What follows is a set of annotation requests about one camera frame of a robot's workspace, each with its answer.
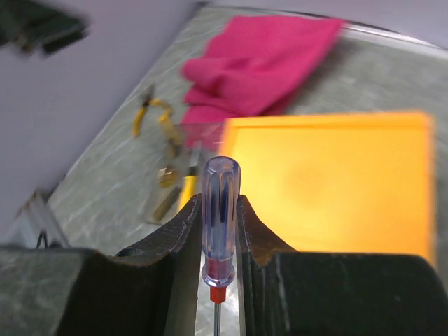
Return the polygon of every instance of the towel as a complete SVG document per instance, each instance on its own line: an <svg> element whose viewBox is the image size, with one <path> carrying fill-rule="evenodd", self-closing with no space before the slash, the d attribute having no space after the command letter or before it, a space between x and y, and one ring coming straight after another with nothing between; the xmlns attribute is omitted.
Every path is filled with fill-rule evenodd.
<svg viewBox="0 0 448 336"><path fill-rule="evenodd" d="M232 18L203 57L190 59L182 69L193 82L182 123L282 114L343 25L338 19L280 15Z"/></svg>

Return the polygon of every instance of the gray table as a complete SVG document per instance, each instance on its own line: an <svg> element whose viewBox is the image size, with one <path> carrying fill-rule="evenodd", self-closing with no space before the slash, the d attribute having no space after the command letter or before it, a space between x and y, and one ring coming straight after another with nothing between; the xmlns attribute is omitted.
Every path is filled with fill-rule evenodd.
<svg viewBox="0 0 448 336"><path fill-rule="evenodd" d="M182 98L190 87L179 76L183 63L199 57L207 41L217 35L232 16L260 14L258 10L234 8L206 7L200 10L118 109L49 201L73 246L115 254L157 229L156 225L143 223L139 214L154 185L163 137L156 123L156 113L147 114L138 139L132 136L132 123L140 104L139 93L150 83L156 83L157 95L173 105L174 120L180 121L187 109ZM393 38L348 31L298 92L288 110L290 114L311 114L418 107L434 116L437 127L435 160L438 174L434 177L439 204L438 268L446 288L447 92L448 61L443 52ZM229 290L223 307L222 335L238 335L236 286ZM208 297L208 288L200 282L196 335L212 335L213 305Z"/></svg>

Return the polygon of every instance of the black object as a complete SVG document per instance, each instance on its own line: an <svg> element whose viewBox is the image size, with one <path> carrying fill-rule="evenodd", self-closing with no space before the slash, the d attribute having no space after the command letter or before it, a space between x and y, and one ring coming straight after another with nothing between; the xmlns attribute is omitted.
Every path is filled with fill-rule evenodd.
<svg viewBox="0 0 448 336"><path fill-rule="evenodd" d="M448 335L448 299L417 256L298 253L237 205L242 335ZM202 212L194 196L116 257L0 249L2 335L194 335Z"/></svg>
<svg viewBox="0 0 448 336"><path fill-rule="evenodd" d="M0 0L0 46L12 42L23 52L54 53L85 36L87 22L31 0Z"/></svg>

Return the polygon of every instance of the orange tray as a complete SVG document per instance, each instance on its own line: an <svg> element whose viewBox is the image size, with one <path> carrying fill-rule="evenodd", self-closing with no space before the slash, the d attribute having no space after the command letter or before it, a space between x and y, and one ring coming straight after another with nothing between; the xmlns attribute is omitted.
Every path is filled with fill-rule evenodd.
<svg viewBox="0 0 448 336"><path fill-rule="evenodd" d="M416 254L435 265L431 119L418 111L229 119L241 194L299 251Z"/></svg>

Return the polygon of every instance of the screwdriver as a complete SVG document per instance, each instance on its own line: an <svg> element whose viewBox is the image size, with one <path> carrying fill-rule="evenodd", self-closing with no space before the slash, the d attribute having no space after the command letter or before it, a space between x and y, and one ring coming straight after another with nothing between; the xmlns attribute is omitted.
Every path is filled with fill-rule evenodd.
<svg viewBox="0 0 448 336"><path fill-rule="evenodd" d="M187 204L190 198L195 194L197 170L199 166L199 158L201 154L201 142L196 141L193 144L190 155L190 168L187 175L183 178L183 187L181 196L179 198L178 210L182 210L183 206Z"/></svg>
<svg viewBox="0 0 448 336"><path fill-rule="evenodd" d="M232 260L240 183L241 169L230 157L213 157L206 163L202 175L202 278L215 302L215 336L221 327L221 303L235 277Z"/></svg>

